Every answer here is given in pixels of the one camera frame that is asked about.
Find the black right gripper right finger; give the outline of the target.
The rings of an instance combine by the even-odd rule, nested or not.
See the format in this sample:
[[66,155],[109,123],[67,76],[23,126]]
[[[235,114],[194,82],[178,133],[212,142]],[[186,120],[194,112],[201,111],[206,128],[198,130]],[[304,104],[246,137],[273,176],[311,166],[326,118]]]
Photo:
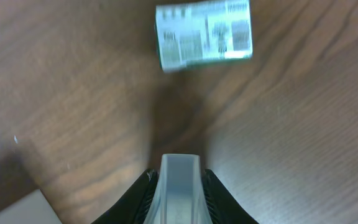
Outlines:
[[230,194],[214,172],[205,169],[201,181],[213,224],[258,224]]

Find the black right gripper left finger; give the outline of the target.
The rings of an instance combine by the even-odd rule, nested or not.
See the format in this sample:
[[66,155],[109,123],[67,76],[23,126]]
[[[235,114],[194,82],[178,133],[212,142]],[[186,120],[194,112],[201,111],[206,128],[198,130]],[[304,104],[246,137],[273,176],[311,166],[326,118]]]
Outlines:
[[158,182],[158,172],[146,169],[124,195],[92,224],[143,224]]

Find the clear foam pump bottle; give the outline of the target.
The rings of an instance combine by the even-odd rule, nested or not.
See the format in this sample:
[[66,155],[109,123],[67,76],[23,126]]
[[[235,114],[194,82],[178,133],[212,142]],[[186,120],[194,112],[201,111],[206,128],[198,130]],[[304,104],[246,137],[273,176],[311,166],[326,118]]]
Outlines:
[[164,154],[145,224],[212,224],[201,181],[200,157]]

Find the white pink-lined box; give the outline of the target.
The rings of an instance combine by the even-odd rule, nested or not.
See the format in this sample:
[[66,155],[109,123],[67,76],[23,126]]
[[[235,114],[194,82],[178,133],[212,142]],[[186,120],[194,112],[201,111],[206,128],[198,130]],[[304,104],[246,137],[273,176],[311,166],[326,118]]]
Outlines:
[[0,211],[0,224],[62,224],[40,190]]

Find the green white soap box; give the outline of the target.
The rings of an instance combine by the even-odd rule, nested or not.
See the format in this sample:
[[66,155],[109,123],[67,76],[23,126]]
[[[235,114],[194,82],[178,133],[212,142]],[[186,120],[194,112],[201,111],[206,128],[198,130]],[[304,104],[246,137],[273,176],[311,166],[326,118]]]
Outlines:
[[253,55],[249,0],[157,6],[155,31],[164,72]]

